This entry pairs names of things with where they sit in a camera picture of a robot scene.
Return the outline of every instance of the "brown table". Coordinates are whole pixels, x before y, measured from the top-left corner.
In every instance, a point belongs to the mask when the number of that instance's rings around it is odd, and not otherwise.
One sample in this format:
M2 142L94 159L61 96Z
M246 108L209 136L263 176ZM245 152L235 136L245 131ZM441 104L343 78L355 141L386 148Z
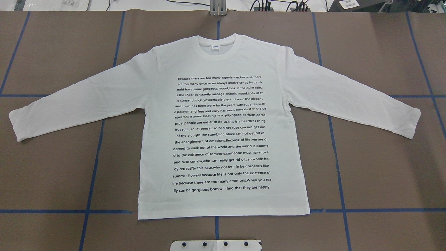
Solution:
M0 13L0 250L446 249L446 16L417 13ZM144 111L16 142L8 113L153 46L245 34L421 110L413 140L292 108L312 214L137 220Z

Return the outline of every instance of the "shirt's right sleeve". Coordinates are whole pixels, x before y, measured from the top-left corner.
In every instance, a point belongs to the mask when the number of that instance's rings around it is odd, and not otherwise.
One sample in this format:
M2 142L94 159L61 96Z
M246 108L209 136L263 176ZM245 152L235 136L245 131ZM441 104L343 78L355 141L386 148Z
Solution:
M13 110L9 119L17 141L144 108L157 74L158 61L152 49Z
M296 107L375 126L412 139L421 112L355 80L294 55L281 57L281 86Z

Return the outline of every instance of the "blue vertical line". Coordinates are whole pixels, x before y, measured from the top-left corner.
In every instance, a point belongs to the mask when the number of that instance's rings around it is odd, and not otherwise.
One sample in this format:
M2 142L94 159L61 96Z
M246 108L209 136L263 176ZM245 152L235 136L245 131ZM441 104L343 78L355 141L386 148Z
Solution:
M312 12L311 14L313 15L314 36L316 37L316 47L318 48L319 65L322 65L321 48L319 47L319 38L318 38L318 28L316 26L316 16L314 12Z
M423 60L421 59L420 51L418 50L417 42L415 41L415 36L413 35L412 25L410 23L409 13L407 11L406 11L406 18L407 18L407 24L409 25L409 31L410 31L410 36L412 37L413 46L415 47L415 52L417 53L418 61L420 62L421 69L423 70L423 75L424 75L424 78L426 80L427 87L429 89L430 97L432 99L432 102L434 103L435 111L437 113L437 117L438 117L438 120L440 122L440 126L441 126L442 131L443 131L443 136L446 139L446 129L445 129L445 126L443 124L443 120L442 120L442 117L440 115L440 111L438 110L437 102L435 101L434 92L432 91L432 87L430 86L429 78L427 77L426 69L424 68Z
M91 207L91 198L93 197L93 188L95 186L96 171L98 170L99 151L101 150L101 146L102 146L102 136L104 133L104 124L105 124L105 119L102 120L101 132L99 134L99 142L98 142L98 148L96 150L95 166L93 168L93 174L91 176L90 191L88 193L87 209L85 210L84 225L82 228L82 235L81 235L81 241L79 244L79 251L82 251L82 249L83 249L85 233L87 231L88 216L90 214L90 207Z
M12 62L14 61L14 58L16 57L17 49L19 48L20 41L22 40L22 37L23 37L23 33L25 33L26 24L28 23L28 19L29 19L30 15L31 15L31 12L28 11L28 14L26 15L25 23L23 24L23 27L22 27L22 31L20 32L19 39L17 40L16 47L14 48L14 52L12 53L11 60L9 61L8 68L4 75L3 82L0 87L0 94L2 94L4 85L6 84L6 80L8 79L8 75L9 75L9 71L11 70Z
M122 12L121 26L119 28L118 42L116 44L115 59L113 60L113 67L116 66L116 61L118 60L118 51L119 51L119 45L121 42L122 27L124 26L124 17L125 17L125 11Z
M219 233L219 217L215 217L215 239L220 240L220 233Z
M220 21L217 22L217 39L220 39Z
M316 47L318 48L319 65L322 66L321 49L319 47L318 28L316 26L316 16L315 16L314 12L312 13L312 15L313 15L314 35L316 37ZM344 218L344 228L345 228L345 236L347 239L347 248L349 251L351 251L350 231L348 229L347 213L345 211L345 201L344 201L344 192L342 189L341 171L339 169L338 153L336 151L336 142L335 142L335 136L333 133L333 124L331 122L331 116L328 116L328 125L330 126L331 144L333 146L334 158L336 161L336 171L338 172L339 195L341 197L342 215Z

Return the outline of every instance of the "white fabric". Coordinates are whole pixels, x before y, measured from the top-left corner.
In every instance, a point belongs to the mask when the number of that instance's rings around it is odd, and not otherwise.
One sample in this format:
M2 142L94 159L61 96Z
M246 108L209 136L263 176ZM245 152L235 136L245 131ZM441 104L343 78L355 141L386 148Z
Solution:
M22 141L145 109L139 219L302 215L310 208L289 103L410 139L420 117L419 109L295 56L289 47L238 34L154 47L9 117ZM210 163L191 163L196 160Z

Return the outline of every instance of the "shirt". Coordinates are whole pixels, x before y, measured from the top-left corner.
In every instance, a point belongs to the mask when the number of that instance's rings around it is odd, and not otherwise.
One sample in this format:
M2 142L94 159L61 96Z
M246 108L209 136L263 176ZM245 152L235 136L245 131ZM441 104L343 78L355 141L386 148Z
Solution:
M234 34L156 46L9 118L22 141L145 109L139 219L303 215L289 104L410 139L421 114L289 47Z

